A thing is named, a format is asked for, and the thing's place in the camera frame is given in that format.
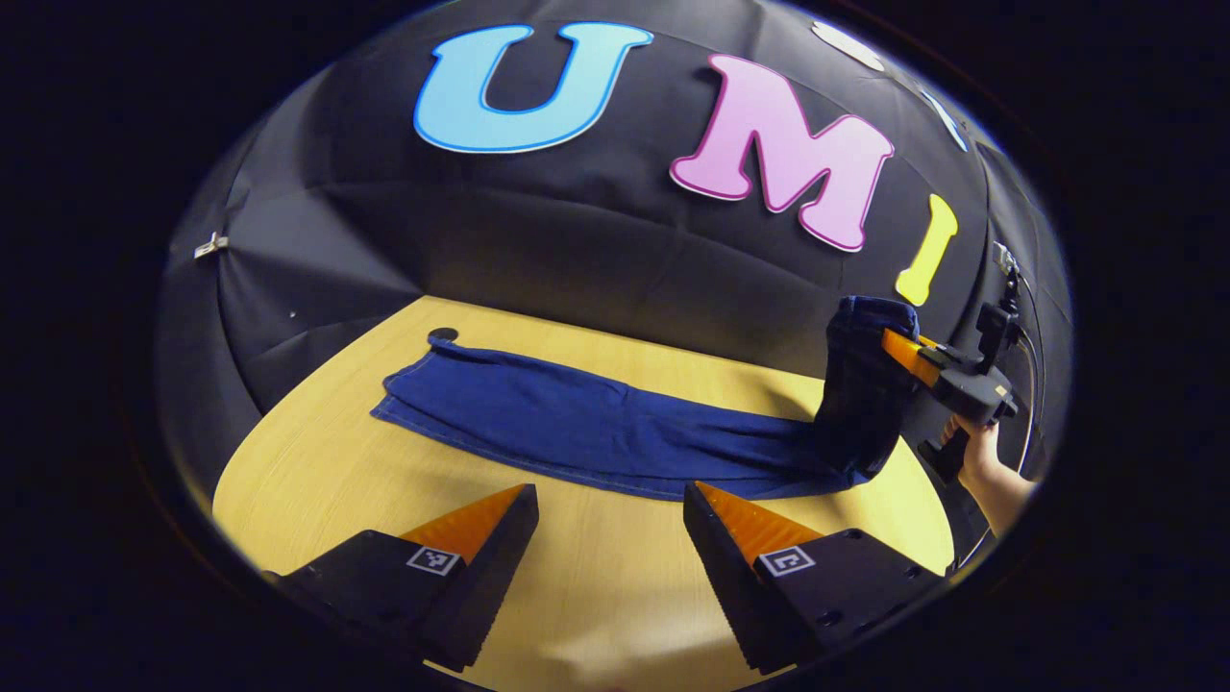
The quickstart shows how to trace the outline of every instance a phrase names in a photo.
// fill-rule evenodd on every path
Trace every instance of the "hand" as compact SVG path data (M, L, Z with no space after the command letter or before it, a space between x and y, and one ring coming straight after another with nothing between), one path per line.
M966 457L957 479L966 488L970 484L985 482L999 474L1005 467L999 463L999 422L993 422L986 427L977 427L962 417L952 417L943 427L940 444L945 445L957 433L963 429L969 435L966 444Z

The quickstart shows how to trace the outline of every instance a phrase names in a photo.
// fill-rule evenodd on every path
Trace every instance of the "blue letter u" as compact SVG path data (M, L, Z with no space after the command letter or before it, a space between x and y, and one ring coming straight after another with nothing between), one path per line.
M528 111L497 111L487 104L487 82L504 50L531 33L528 26L498 26L437 45L432 52L438 58L435 66L415 107L418 134L442 149L474 154L554 146L598 120L624 55L653 41L652 33L624 25L566 25L560 36L572 41L573 47L551 98Z

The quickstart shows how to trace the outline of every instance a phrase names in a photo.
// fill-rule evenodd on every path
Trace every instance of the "pink letter m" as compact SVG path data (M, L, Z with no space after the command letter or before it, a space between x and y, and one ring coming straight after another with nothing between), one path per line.
M752 139L760 154L765 206L779 213L820 176L828 176L798 220L812 235L847 252L862 247L862 222L893 143L856 116L843 116L812 136L790 82L750 60L713 54L722 91L708 130L691 156L675 159L675 182L718 199L743 199L752 181L743 173Z

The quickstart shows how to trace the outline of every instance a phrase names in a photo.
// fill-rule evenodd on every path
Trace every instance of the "metal clip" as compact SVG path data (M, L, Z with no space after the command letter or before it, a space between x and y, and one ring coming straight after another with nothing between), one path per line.
M1021 267L1016 263L1016 257L1001 242L991 241L991 258L999 265L1000 270L1004 272L1004 275L1011 274L1014 269L1017 272L1021 270Z
M218 250L226 247L228 245L230 245L230 240L225 235L218 235L218 232L213 232L209 236L209 242L205 242L204 245L200 245L196 250L193 250L192 258L199 259L200 257L204 257L205 254L212 254Z

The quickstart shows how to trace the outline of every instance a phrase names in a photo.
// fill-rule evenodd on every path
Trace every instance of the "wooden table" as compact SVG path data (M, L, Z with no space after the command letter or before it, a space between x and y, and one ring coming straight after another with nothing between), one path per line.
M214 516L256 567L285 574L365 529L400 535L518 483L541 519L465 680L502 692L733 690L748 670L679 503L556 481L434 442L369 412L385 376L451 326L469 348L551 361L727 409L809 420L819 380L439 297L416 300L299 385L244 441ZM822 533L857 526L941 573L947 519L903 441L865 486L763 506Z

